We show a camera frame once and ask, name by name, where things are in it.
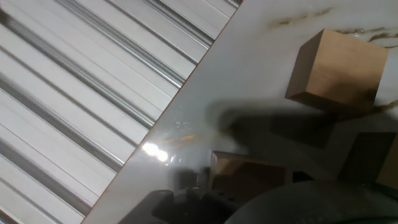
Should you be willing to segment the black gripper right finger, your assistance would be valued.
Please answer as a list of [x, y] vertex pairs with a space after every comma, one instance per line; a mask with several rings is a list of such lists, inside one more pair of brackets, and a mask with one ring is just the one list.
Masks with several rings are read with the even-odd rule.
[[305, 182], [312, 180], [314, 180], [314, 178], [303, 171], [295, 171], [292, 173], [292, 182]]

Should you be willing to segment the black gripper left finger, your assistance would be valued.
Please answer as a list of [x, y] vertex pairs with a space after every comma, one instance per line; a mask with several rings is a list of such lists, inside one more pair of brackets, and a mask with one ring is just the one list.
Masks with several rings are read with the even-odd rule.
[[246, 203], [228, 191], [210, 189], [208, 169], [191, 177], [196, 183], [185, 189], [151, 191], [119, 224], [225, 223]]

